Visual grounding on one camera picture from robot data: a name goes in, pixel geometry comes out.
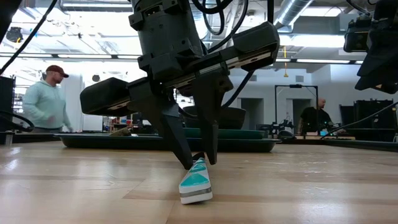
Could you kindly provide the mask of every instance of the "black shirt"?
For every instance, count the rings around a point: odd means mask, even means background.
[[[318,131],[317,127],[317,111],[313,107],[305,108],[301,114],[303,119],[303,132],[315,132]],[[330,116],[323,109],[318,110],[318,123],[320,128],[327,122],[331,121]]]

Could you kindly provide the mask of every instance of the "robotic arm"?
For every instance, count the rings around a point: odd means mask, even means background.
[[[200,4],[197,8],[214,14],[231,2],[224,0],[213,9]],[[192,153],[179,119],[178,111],[183,111],[173,96],[176,88],[195,100],[202,145],[210,164],[216,164],[221,102],[224,93],[233,89],[229,70],[242,68],[251,75],[254,70],[273,64],[279,49],[277,29],[272,21],[265,22],[232,35],[232,47],[208,54],[197,34],[188,0],[131,3],[134,14],[129,16],[129,22],[138,31],[143,54],[137,60],[147,77],[131,83],[109,79],[86,88],[80,95],[83,112],[113,116],[141,112],[157,128],[165,146],[189,169]],[[247,7],[245,0],[243,16]]]
[[[379,0],[370,14],[351,21],[345,35],[346,52],[367,52],[359,69],[357,90],[398,91],[398,1]]]

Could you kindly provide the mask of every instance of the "light blue hoodie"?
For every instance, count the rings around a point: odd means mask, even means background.
[[[26,90],[22,107],[26,118],[36,128],[57,129],[63,125],[70,128],[65,97],[59,87],[53,87],[46,81],[40,81]]]

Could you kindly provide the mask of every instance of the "wooden table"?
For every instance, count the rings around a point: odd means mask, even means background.
[[[396,153],[277,145],[219,153],[214,198],[182,205],[171,152],[0,147],[0,223],[398,223]]]

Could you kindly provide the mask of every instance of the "red baseball cap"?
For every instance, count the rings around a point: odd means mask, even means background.
[[[50,65],[46,70],[46,72],[58,72],[59,74],[63,75],[63,77],[68,78],[69,75],[65,74],[65,72],[63,71],[63,69],[61,67],[59,67],[58,65]]]

